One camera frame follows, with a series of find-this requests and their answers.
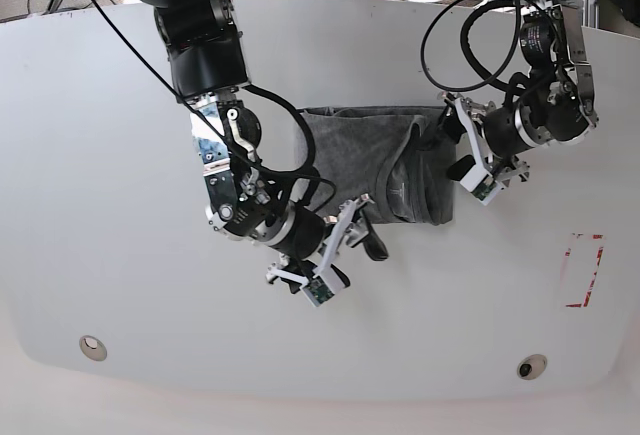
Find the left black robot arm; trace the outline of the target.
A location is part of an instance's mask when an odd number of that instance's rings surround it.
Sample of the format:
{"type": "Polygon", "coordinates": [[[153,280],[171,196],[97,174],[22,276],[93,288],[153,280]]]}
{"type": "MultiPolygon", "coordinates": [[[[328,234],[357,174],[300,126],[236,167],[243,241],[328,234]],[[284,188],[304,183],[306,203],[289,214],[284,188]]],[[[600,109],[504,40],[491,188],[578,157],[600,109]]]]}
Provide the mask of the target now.
{"type": "Polygon", "coordinates": [[[501,106],[477,104],[464,91],[444,92],[444,125],[448,136],[471,146],[447,170],[482,202],[505,189],[513,178],[527,181],[529,166],[522,153],[551,144],[580,141],[598,124],[594,108],[592,67],[586,56],[578,0],[488,0],[464,21],[462,54],[482,81],[503,95],[501,106]],[[511,50],[520,51],[529,66],[502,82],[471,49],[475,22],[490,11],[513,7],[517,33],[511,50]]]}

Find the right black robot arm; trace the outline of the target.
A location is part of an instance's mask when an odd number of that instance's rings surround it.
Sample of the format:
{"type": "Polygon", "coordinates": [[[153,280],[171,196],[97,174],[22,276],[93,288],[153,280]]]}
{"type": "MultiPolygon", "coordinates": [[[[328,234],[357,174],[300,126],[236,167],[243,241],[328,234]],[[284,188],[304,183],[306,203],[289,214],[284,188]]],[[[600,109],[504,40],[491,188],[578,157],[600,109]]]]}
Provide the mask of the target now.
{"type": "Polygon", "coordinates": [[[195,119],[210,226],[230,239],[275,250],[278,260],[267,280],[282,281],[318,304],[350,284],[335,263],[342,247],[360,246],[370,259],[385,260],[387,248],[365,212],[367,195],[345,201],[333,217],[311,207],[323,180],[314,166],[313,135],[299,112],[293,119],[307,148],[301,166],[273,170],[263,164],[260,122],[237,92],[277,105],[283,99],[250,82],[232,0],[140,1],[153,8],[168,55],[165,86],[195,119]]]}

